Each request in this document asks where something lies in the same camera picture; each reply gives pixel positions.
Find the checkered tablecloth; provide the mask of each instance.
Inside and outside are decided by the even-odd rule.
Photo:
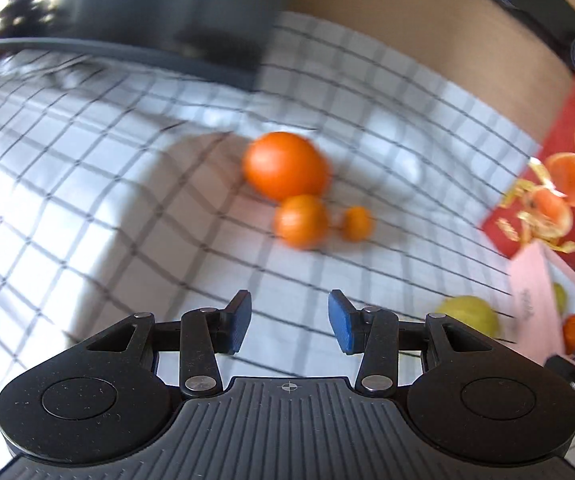
[[[334,170],[333,216],[376,231],[298,252],[242,179],[250,139],[311,138]],[[537,146],[473,96],[371,38],[283,15],[258,91],[138,64],[24,51],[0,63],[0,390],[133,312],[179,319],[240,288],[254,314],[231,376],[339,376],[327,294],[421,320],[474,294],[511,339],[505,259],[477,229]],[[399,356],[400,381],[421,373]],[[178,356],[159,375],[178,383]],[[0,436],[0,467],[8,460]]]

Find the dark screen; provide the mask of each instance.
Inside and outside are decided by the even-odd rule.
[[[0,0],[0,44],[137,60],[253,85],[283,0]]]

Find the green fruit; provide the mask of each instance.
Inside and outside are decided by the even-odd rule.
[[[554,283],[554,297],[556,298],[556,311],[563,317],[567,311],[567,292],[560,283]]]
[[[499,335],[499,315],[481,298],[475,296],[448,298],[441,303],[437,312],[458,319],[488,337]]]

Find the red packaging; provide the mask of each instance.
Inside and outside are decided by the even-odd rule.
[[[575,271],[575,84],[541,151],[482,229],[507,257],[540,238]]]

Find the pink box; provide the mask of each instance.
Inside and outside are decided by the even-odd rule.
[[[508,346],[540,365],[552,355],[565,355],[564,319],[556,311],[553,283],[567,293],[564,318],[575,314],[575,272],[540,240],[522,248],[507,270],[516,317],[516,344]]]

